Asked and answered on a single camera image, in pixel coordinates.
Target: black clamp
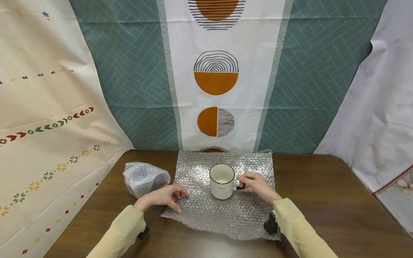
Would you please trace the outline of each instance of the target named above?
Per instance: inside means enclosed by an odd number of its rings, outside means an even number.
[[[140,240],[143,240],[148,232],[149,232],[149,228],[148,228],[148,226],[146,226],[145,230],[143,232],[139,233],[137,238],[140,239]]]
[[[278,223],[275,221],[275,214],[272,211],[270,218],[264,223],[264,229],[270,235],[274,235],[278,231]]]

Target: curtain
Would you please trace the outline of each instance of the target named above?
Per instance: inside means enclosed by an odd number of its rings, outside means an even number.
[[[43,257],[132,144],[70,3],[0,10],[0,256]]]
[[[136,148],[313,153],[386,0],[236,2],[70,0]]]
[[[413,238],[413,17],[389,0],[316,154],[342,158]]]

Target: bubble wrap sheet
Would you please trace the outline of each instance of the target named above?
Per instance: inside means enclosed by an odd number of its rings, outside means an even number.
[[[189,197],[178,201],[182,213],[168,208],[161,216],[182,222],[186,226],[232,239],[280,240],[280,232],[269,235],[263,225],[272,206],[255,193],[234,191],[226,200],[212,196],[209,190],[209,169],[216,164],[230,165],[236,174],[259,172],[274,188],[273,159],[270,153],[202,153],[180,151],[174,183],[189,191]]]

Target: bubble wrap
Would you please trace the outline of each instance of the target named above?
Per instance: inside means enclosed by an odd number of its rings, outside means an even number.
[[[168,208],[161,216],[196,230],[225,234],[232,239],[280,240],[279,231],[272,236],[265,231],[264,222],[273,208],[257,194],[234,191],[226,200],[212,196],[209,169],[219,163],[230,165],[239,175],[259,172],[270,186],[275,186],[271,154],[180,151],[174,182],[188,189],[190,196],[178,201],[181,214]]]
[[[166,170],[143,162],[126,163],[123,176],[129,193],[136,199],[168,185],[171,181]]]

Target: mug handle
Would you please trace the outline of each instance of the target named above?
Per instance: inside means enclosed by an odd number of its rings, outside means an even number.
[[[241,187],[241,186],[237,186],[236,190],[242,190],[245,188],[245,184]]]

